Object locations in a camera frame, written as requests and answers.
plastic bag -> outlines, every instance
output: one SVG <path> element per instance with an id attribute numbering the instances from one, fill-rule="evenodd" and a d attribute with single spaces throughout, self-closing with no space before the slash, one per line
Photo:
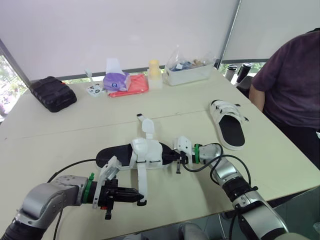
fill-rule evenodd
<path id="1" fill-rule="evenodd" d="M 207 66 L 209 64 L 214 64 L 217 58 L 212 52 L 208 52 L 203 57 L 195 59 L 186 59 L 179 46 L 173 51 L 171 57 L 169 58 L 165 67 L 172 72 L 194 69 L 198 67 Z"/>

white slipper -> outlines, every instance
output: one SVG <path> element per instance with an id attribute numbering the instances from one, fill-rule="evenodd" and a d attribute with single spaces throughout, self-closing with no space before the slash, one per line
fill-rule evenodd
<path id="1" fill-rule="evenodd" d="M 220 143 L 230 150 L 240 150 L 245 145 L 241 124 L 249 120 L 240 113 L 238 107 L 239 104 L 222 100 L 214 100 L 209 107 Z"/>

green ring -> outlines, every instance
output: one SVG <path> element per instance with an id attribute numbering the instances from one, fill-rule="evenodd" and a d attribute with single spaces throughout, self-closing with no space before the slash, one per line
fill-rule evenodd
<path id="1" fill-rule="evenodd" d="M 195 157 L 195 163 L 199 163 L 199 144 L 196 144 L 194 146 L 194 157 Z"/>
<path id="2" fill-rule="evenodd" d="M 90 191 L 91 184 L 92 184 L 92 181 L 94 180 L 94 178 L 95 178 L 95 174 L 92 172 L 89 179 L 88 179 L 88 183 L 85 186 L 84 195 L 83 195 L 83 203 L 84 204 L 87 203 L 89 191 Z"/>

person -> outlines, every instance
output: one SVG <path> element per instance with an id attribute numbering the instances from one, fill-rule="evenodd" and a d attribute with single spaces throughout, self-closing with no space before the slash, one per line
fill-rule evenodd
<path id="1" fill-rule="evenodd" d="M 320 28 L 280 47 L 252 79 L 249 99 L 320 169 Z"/>

black case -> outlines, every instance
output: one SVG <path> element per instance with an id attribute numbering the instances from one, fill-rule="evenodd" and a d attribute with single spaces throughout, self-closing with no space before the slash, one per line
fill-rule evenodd
<path id="1" fill-rule="evenodd" d="M 74 91 L 53 76 L 31 84 L 29 89 L 39 102 L 52 113 L 59 112 L 77 101 Z"/>

